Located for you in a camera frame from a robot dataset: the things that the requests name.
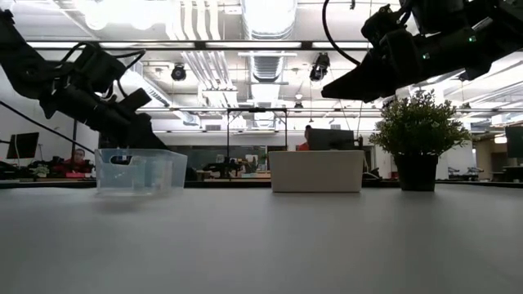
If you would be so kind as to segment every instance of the clear plastic container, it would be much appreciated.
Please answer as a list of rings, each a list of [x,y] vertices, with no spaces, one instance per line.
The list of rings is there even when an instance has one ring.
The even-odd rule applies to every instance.
[[[187,156],[160,149],[97,149],[96,187],[101,196],[177,194],[186,180]]]

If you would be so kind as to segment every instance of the desk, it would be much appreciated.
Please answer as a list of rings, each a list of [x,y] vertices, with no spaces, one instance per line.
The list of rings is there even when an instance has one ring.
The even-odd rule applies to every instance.
[[[0,190],[2,294],[520,294],[519,189]]]

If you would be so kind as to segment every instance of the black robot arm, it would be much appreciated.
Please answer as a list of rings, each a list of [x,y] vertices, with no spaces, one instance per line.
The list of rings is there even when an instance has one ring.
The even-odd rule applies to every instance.
[[[150,101],[143,89],[120,102],[116,96],[102,99],[98,93],[112,92],[127,67],[97,44],[82,43],[74,62],[68,54],[61,62],[44,60],[18,33],[10,11],[0,9],[0,65],[13,89],[39,101],[46,118],[59,111],[108,136],[119,147],[166,149],[154,135],[148,114],[136,110]]]
[[[324,87],[323,97],[370,102],[396,89],[464,69],[486,74],[496,60],[523,47],[523,2],[516,0],[400,0],[371,16],[361,33],[372,43],[351,72]],[[420,34],[405,23],[413,15]]]

